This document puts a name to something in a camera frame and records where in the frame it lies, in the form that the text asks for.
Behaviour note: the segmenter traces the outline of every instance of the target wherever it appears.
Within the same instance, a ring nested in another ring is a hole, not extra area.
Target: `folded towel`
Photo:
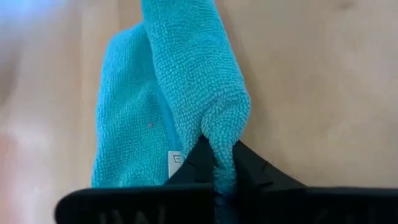
[[[142,0],[144,21],[115,35],[103,63],[93,187],[161,185],[168,151],[185,158],[201,134],[233,193],[232,146],[250,98],[213,0]]]

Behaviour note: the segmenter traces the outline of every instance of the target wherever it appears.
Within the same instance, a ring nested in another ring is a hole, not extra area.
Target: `light wood grain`
[[[252,97],[243,141],[310,185],[397,187],[398,2],[217,0]],[[0,1],[0,222],[90,185],[109,38],[137,0]]]

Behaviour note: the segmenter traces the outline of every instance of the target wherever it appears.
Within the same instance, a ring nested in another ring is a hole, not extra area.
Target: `turquoise microfiber cloth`
[[[93,187],[162,185],[168,151],[185,158],[204,134],[215,190],[229,197],[232,146],[250,98],[212,0],[142,0],[144,21],[106,51],[96,112]]]

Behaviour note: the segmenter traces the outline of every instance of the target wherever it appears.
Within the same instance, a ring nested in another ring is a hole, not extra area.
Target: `cloth tag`
[[[169,178],[181,167],[183,161],[181,152],[169,151]]]

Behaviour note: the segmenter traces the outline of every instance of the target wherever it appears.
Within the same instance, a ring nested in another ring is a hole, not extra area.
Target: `cloth fold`
[[[232,146],[250,98],[213,0],[142,0],[144,20],[116,34],[103,62],[93,187],[161,185],[167,153],[185,158],[201,134],[233,193]]]

